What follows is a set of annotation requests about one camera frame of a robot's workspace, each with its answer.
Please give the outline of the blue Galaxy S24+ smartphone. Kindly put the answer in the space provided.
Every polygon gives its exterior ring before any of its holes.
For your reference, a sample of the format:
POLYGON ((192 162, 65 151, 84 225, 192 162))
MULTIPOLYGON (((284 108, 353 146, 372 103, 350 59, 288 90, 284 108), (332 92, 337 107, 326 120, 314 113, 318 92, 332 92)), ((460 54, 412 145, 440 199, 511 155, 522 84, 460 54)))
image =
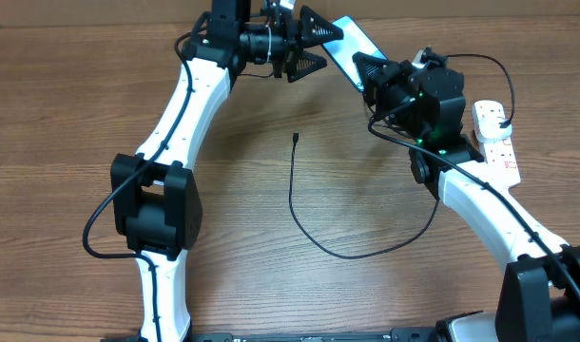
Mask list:
POLYGON ((358 52, 378 59, 386 59, 386 56, 352 17, 348 15, 342 16, 335 20, 333 24, 343 31, 343 38, 324 43, 323 49, 354 88, 362 93, 364 87, 358 76, 358 69, 353 61, 353 56, 358 52))

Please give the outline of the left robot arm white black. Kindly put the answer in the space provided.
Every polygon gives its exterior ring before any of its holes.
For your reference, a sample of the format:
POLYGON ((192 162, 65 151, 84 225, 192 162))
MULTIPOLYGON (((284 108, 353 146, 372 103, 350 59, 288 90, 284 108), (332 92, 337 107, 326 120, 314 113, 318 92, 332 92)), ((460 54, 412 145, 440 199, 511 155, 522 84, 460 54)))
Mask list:
POLYGON ((304 6, 266 1, 263 22, 251 20, 247 1, 215 1, 174 49, 179 79, 149 137, 111 168, 117 232, 142 278, 144 321, 139 341, 186 341, 191 318, 185 299, 185 263, 203 218, 194 167, 214 115, 249 64, 272 67, 293 83, 326 67, 310 48, 342 39, 343 32, 304 6))

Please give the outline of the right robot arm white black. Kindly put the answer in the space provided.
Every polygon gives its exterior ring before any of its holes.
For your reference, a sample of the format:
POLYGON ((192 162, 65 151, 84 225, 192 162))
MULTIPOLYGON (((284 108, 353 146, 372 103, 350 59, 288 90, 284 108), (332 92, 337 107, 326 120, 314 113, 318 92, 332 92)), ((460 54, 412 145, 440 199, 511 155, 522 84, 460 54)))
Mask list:
POLYGON ((362 52, 352 57, 375 112, 410 136, 416 182, 458 213, 500 265, 493 313, 436 324, 436 341, 580 341, 580 246, 540 225, 462 133, 464 77, 425 49, 415 64, 362 52))

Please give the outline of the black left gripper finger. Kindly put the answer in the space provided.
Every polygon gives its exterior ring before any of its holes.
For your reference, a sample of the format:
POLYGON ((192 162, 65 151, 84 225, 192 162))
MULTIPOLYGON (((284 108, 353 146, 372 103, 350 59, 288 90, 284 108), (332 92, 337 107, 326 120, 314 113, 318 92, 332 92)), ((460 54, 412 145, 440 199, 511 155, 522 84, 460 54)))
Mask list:
POLYGON ((300 9, 300 45, 312 48, 328 42, 341 40, 343 30, 317 14, 313 9, 302 6, 300 9))
POLYGON ((293 51, 290 53, 285 64, 287 81, 289 83, 294 83, 295 81, 323 69, 326 66, 327 61, 322 56, 304 50, 293 51))

